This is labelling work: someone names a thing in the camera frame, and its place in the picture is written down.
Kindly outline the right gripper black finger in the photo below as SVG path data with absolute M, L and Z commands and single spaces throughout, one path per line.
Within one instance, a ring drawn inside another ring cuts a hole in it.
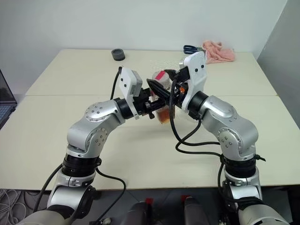
M 165 69 L 164 70 L 170 79 L 178 79 L 178 71 L 174 69 Z
M 169 99 L 170 92 L 166 90 L 162 84 L 153 79 L 147 79 L 147 84 L 152 92 L 161 99 Z

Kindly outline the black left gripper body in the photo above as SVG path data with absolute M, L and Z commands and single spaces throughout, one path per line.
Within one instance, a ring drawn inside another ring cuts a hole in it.
M 139 116 L 148 115 L 150 119 L 155 118 L 153 114 L 153 106 L 150 101 L 150 89 L 141 88 L 137 97 L 133 97 L 134 106 Z

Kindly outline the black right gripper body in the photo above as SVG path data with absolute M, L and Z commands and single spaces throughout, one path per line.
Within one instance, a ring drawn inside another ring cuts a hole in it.
M 170 100 L 172 105 L 182 107 L 183 100 L 188 92 L 188 80 L 190 79 L 188 67 L 185 66 L 178 71 L 178 79 L 171 79 Z

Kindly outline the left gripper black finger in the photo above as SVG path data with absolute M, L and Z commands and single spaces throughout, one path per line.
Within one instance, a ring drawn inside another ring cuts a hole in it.
M 166 101 L 162 98 L 158 98 L 157 100 L 153 101 L 150 103 L 151 109 L 152 110 L 159 110 L 165 106 L 168 106 Z

